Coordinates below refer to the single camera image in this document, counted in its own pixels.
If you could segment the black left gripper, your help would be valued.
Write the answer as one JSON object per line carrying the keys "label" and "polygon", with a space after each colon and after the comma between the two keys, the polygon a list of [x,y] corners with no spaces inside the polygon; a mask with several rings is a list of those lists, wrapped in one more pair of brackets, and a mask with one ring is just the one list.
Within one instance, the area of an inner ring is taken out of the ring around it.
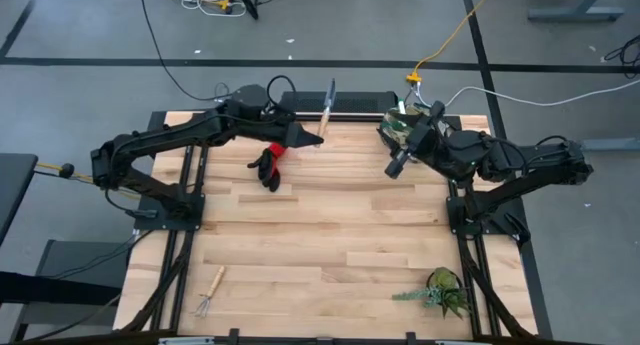
{"label": "black left gripper", "polygon": [[279,118],[264,125],[261,133],[269,141],[295,148],[319,146],[324,142],[322,137],[308,132],[291,117]]}

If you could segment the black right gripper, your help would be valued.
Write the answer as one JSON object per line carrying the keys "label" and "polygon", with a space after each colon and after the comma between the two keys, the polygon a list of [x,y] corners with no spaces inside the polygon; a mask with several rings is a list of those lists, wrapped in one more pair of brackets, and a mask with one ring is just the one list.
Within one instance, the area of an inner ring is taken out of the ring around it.
{"label": "black right gripper", "polygon": [[450,171],[438,157],[444,150],[443,133],[438,123],[445,113],[445,105],[436,101],[429,109],[413,107],[403,114],[392,108],[383,116],[383,143],[391,150],[391,162],[385,174],[396,179],[405,163],[414,158],[426,164],[445,178]]}

